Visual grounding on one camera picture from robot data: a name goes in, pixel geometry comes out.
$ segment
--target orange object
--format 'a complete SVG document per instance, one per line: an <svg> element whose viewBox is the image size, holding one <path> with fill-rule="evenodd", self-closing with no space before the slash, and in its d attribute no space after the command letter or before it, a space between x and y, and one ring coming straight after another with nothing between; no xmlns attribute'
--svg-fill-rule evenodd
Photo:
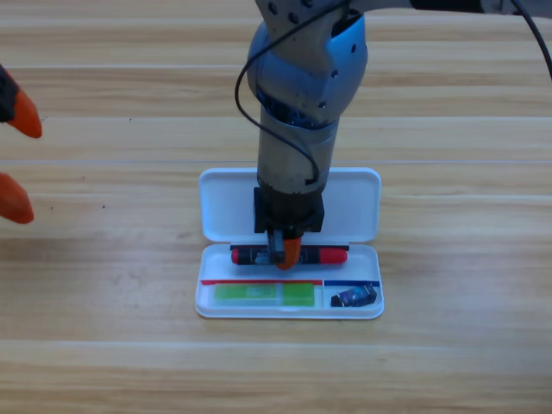
<svg viewBox="0 0 552 414"><path fill-rule="evenodd" d="M15 117L8 124L31 138L42 136L41 119L35 104L19 86L16 93Z"/></svg>
<svg viewBox="0 0 552 414"><path fill-rule="evenodd" d="M301 255L301 237L298 239L285 239L284 240L284 263L277 265L280 270L289 270L294 267Z"/></svg>
<svg viewBox="0 0 552 414"><path fill-rule="evenodd" d="M0 216L18 224L29 224L35 219L25 190L3 172L0 172Z"/></svg>

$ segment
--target red marker cap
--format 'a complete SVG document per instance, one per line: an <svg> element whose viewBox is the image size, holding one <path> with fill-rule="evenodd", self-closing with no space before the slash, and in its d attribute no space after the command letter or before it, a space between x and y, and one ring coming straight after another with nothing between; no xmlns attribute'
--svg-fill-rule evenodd
<svg viewBox="0 0 552 414"><path fill-rule="evenodd" d="M347 251L342 248L321 248L319 250L321 265L341 265L347 261Z"/></svg>
<svg viewBox="0 0 552 414"><path fill-rule="evenodd" d="M232 263L240 264L240 251L237 248L232 249Z"/></svg>

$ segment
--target robotic arm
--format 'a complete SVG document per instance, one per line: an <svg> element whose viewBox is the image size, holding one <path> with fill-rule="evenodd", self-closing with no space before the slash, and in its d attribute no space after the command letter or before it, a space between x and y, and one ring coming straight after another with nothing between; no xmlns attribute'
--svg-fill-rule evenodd
<svg viewBox="0 0 552 414"><path fill-rule="evenodd" d="M251 59L247 71L249 88L261 104L255 232L267 232L271 260L285 270L297 263L303 234L322 229L322 193L339 119L367 66L364 13L407 8L516 15L518 9L512 0L256 2L264 22L253 38L250 59L323 14L258 59ZM524 6L533 16L552 17L550 0L524 0Z"/></svg>

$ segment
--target table surface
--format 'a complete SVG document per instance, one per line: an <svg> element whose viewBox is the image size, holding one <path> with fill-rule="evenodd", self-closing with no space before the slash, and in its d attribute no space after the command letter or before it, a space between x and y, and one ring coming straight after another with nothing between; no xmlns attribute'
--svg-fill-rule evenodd
<svg viewBox="0 0 552 414"><path fill-rule="evenodd" d="M44 136L2 128L36 221L0 223L0 412L552 412L552 85L521 18L367 18L335 160L383 179L381 318L196 314L198 175L254 166L233 88L259 22L253 0L1 3Z"/></svg>

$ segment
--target red marker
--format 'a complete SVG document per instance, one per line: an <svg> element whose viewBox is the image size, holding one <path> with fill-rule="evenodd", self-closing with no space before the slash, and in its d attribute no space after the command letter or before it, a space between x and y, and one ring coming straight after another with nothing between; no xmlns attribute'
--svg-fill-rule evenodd
<svg viewBox="0 0 552 414"><path fill-rule="evenodd" d="M344 248L302 247L298 263L303 265L341 265L347 261ZM236 265L272 265L267 248L232 248L232 263Z"/></svg>

